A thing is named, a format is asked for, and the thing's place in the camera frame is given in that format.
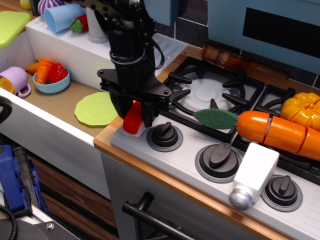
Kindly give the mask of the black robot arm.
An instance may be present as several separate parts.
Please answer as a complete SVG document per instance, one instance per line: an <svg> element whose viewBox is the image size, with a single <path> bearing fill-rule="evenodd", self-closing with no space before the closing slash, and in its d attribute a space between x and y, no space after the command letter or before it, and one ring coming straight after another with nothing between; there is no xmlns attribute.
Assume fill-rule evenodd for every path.
<svg viewBox="0 0 320 240"><path fill-rule="evenodd" d="M134 101L141 102L145 127L151 127L161 108L169 108L172 91L158 81L155 71L165 57L155 62L153 40L157 32L142 0L78 0L77 4L93 10L98 25L110 44L114 69L100 69L101 88L109 92L118 115L124 119Z"/></svg>

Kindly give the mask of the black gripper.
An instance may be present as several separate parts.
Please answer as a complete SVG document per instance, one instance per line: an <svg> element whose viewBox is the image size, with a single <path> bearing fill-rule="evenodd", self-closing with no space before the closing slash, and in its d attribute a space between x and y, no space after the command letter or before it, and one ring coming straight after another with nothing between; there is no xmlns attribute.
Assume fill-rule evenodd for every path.
<svg viewBox="0 0 320 240"><path fill-rule="evenodd" d="M172 91L155 76L153 51L135 56L120 56L110 52L114 69L99 69L100 86L110 94L119 117L124 119L135 101L141 103L141 117L146 128L159 116L159 108L171 105Z"/></svg>

